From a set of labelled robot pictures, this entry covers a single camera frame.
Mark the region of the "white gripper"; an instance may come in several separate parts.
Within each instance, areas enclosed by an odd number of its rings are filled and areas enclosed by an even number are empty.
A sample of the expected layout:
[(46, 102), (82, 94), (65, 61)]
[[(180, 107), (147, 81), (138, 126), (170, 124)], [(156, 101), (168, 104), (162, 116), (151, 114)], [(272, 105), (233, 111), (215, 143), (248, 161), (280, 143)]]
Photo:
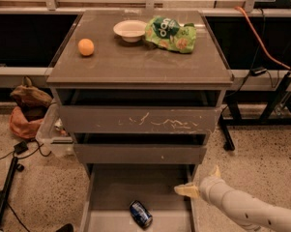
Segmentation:
[(210, 205), (221, 207), (223, 196), (231, 190), (231, 187), (221, 179), (221, 173), (217, 165), (211, 170), (210, 175), (210, 177), (206, 177), (201, 181), (199, 189), (194, 183), (187, 183), (176, 186), (174, 191), (189, 198), (198, 198), (201, 195)]

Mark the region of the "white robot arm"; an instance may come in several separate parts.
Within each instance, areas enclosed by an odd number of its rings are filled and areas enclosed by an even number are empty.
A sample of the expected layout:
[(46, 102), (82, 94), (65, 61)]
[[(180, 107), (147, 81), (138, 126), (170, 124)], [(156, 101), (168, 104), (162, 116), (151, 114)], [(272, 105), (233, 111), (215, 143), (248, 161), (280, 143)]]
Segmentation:
[(189, 198), (201, 197), (247, 232), (255, 232), (261, 227), (275, 232), (291, 232), (291, 210), (273, 206), (228, 186), (221, 179), (217, 165), (209, 176), (202, 179), (199, 186), (186, 183), (176, 186), (174, 191)]

